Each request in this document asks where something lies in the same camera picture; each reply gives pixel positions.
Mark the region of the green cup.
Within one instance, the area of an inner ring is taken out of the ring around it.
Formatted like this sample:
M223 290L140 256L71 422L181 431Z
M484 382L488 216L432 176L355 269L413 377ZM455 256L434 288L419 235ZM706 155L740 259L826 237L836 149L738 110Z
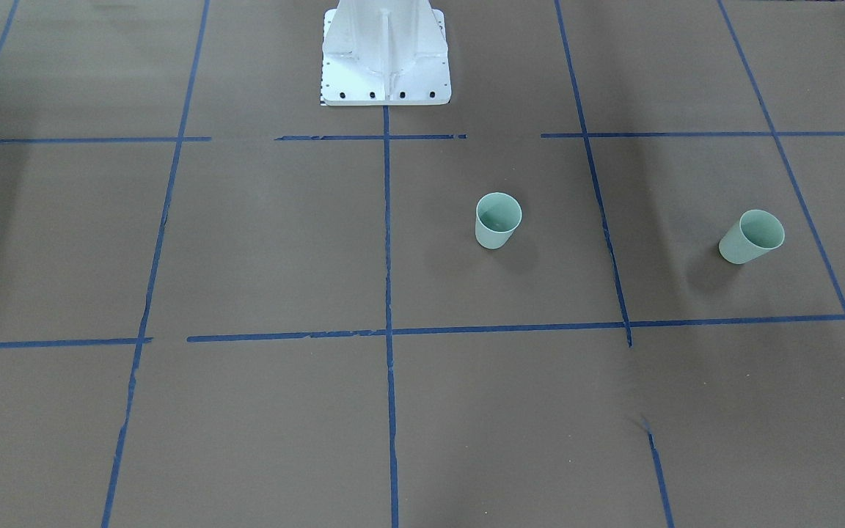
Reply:
M483 195L476 204L474 235L484 249L496 250L510 240L523 219L519 201L506 193Z
M725 261L742 265L774 251L784 244L785 230L774 214L765 210L745 211L718 243Z

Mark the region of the brown paper table cover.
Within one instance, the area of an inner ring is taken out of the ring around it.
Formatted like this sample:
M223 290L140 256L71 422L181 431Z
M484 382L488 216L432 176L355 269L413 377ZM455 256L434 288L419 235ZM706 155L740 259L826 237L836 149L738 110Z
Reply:
M335 6L0 1L0 527L845 527L845 1Z

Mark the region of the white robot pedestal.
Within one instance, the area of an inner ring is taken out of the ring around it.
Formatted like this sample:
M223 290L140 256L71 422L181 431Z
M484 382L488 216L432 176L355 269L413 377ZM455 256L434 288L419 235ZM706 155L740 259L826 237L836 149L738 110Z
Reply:
M340 1L323 19L320 101L446 105L446 20L429 1Z

